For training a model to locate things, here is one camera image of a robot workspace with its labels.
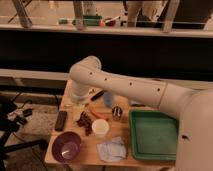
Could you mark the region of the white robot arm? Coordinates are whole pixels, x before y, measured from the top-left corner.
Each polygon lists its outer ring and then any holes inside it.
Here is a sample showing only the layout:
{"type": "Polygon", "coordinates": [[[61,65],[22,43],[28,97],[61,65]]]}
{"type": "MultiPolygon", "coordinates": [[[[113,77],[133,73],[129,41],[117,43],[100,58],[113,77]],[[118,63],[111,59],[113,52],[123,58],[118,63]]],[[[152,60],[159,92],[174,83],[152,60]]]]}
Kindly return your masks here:
{"type": "Polygon", "coordinates": [[[175,171],[213,171],[213,89],[183,86],[105,72],[95,56],[73,64],[70,96],[82,103],[89,89],[101,88],[141,102],[179,121],[175,171]]]}

